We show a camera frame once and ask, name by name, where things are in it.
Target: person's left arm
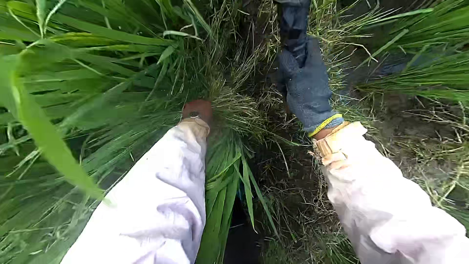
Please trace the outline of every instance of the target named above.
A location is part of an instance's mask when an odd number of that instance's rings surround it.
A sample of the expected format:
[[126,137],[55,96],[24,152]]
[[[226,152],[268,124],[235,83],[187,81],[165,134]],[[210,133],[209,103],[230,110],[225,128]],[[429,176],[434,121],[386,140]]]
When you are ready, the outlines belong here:
[[[189,103],[183,117],[200,104],[210,119],[209,102]],[[111,205],[96,208],[61,263],[194,263],[205,225],[208,133],[200,118],[171,128],[106,195]]]

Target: bundle of grass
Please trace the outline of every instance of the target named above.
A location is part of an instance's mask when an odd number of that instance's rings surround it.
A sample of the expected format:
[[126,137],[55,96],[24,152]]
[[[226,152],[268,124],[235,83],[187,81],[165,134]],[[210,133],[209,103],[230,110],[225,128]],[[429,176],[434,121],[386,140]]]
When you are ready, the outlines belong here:
[[456,45],[469,37],[469,6],[466,0],[446,0],[433,8],[424,8],[395,16],[378,17],[367,22],[363,29],[369,29],[384,23],[392,23],[389,38],[374,44],[376,50],[362,66],[374,57],[387,54],[395,49],[404,53],[417,53],[428,47]]
[[248,207],[251,184],[262,197],[242,137],[263,120],[236,88],[211,84],[203,39],[216,35],[194,3],[2,0],[0,11],[0,261],[58,263],[184,103],[206,97],[220,128],[199,255],[221,263],[239,185]]
[[446,52],[436,48],[433,51],[437,55],[419,52],[402,72],[370,80],[357,88],[367,92],[405,93],[467,103],[469,51],[460,47]]

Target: gloved hand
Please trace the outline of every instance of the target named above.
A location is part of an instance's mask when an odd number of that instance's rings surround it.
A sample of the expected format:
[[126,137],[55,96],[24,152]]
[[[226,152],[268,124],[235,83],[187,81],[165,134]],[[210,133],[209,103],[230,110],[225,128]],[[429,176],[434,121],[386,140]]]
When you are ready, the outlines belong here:
[[290,110],[303,123],[309,136],[315,135],[321,129],[338,126],[344,121],[342,115],[334,112],[329,103],[332,92],[316,38],[308,37],[306,61],[302,68],[286,49],[282,50],[278,60],[278,88],[287,94]]

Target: vegetation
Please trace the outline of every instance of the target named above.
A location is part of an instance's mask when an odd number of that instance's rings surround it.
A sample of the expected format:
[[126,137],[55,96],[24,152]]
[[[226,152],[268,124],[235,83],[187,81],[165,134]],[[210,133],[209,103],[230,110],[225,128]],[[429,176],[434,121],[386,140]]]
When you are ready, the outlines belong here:
[[253,100],[237,94],[243,72],[231,86],[221,78],[219,31],[190,0],[1,8],[2,263],[59,262],[103,197],[100,188],[112,188],[177,124],[184,103],[200,97],[212,99],[219,127],[206,160],[212,228],[198,261],[222,262],[239,185],[251,214],[252,193],[262,200],[241,140],[262,139],[263,125]]
[[[365,2],[311,1],[333,107],[469,227],[467,1],[354,15]],[[367,44],[377,28],[389,38]],[[0,262],[58,263],[184,103],[207,98],[197,263],[223,262],[236,197],[265,236],[265,263],[358,263],[312,142],[269,78],[278,31],[270,0],[0,0]],[[413,104],[396,110],[391,93]]]

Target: work glove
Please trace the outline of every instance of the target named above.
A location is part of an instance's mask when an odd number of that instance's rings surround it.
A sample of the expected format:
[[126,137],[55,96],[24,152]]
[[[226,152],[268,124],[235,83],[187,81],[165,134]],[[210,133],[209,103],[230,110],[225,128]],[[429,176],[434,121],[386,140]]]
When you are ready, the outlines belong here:
[[287,95],[288,107],[303,123],[309,136],[344,121],[342,115],[333,111],[329,103],[332,92],[316,38],[308,37],[303,67],[299,67],[297,59],[285,48],[278,60],[278,89]]

